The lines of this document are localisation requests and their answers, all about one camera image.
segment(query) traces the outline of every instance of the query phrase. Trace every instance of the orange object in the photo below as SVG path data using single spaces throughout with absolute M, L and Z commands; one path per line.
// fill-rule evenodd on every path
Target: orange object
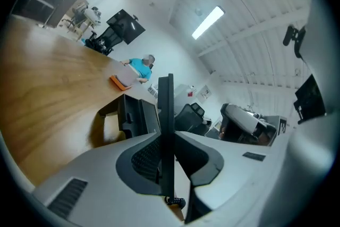
M 113 75 L 110 77 L 110 79 L 112 79 L 112 81 L 119 87 L 119 89 L 120 89 L 121 91 L 128 90 L 128 89 L 130 89 L 130 88 L 132 87 L 132 85 L 131 85 L 131 86 L 128 86 L 128 87 L 125 87 L 124 85 L 122 85 L 121 82 L 117 79 L 117 77 L 116 77 L 115 74 L 113 74 Z

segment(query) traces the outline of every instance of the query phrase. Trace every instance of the person's arm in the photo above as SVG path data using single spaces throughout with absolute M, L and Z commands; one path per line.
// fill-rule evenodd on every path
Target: person's arm
M 123 60 L 123 61 L 120 61 L 120 63 L 122 63 L 122 64 L 129 64 L 130 60 Z
M 147 82 L 148 81 L 148 79 L 143 79 L 143 78 L 137 78 L 137 80 L 139 81 L 139 82 Z

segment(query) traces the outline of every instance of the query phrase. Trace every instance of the white corrugated ceiling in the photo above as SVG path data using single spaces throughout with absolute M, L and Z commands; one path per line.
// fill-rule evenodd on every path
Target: white corrugated ceiling
M 306 23 L 311 0 L 149 1 L 186 38 L 207 69 L 220 75 L 226 101 L 283 115 L 291 128 L 296 126 L 294 92 L 310 72 L 295 57 L 292 45 L 284 47 L 282 41 L 289 24 L 301 28 Z M 226 14 L 194 40 L 191 34 L 216 6 Z

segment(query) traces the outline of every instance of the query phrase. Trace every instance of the desk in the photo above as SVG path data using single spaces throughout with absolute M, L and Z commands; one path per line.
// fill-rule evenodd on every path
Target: desk
M 109 79 L 122 67 L 90 48 L 10 18 L 0 44 L 0 130 L 35 186 L 105 144 L 104 119 L 97 112 L 123 93 Z M 155 103 L 142 85 L 124 93 Z
M 82 30 L 77 38 L 77 41 L 82 37 L 82 35 L 85 33 L 85 31 L 89 28 L 90 25 L 94 25 L 94 26 L 99 26 L 100 22 L 98 21 L 100 18 L 95 14 L 94 10 L 91 9 L 85 9 L 84 11 L 84 15 L 86 16 L 86 20 L 87 21 L 87 25 L 85 27 L 84 30 Z

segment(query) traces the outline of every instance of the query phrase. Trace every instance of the teal t-shirt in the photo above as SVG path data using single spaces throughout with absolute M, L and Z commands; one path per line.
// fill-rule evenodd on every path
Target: teal t-shirt
M 143 64 L 141 59 L 130 59 L 130 64 L 139 72 L 139 76 L 143 79 L 149 80 L 151 77 L 151 69 Z

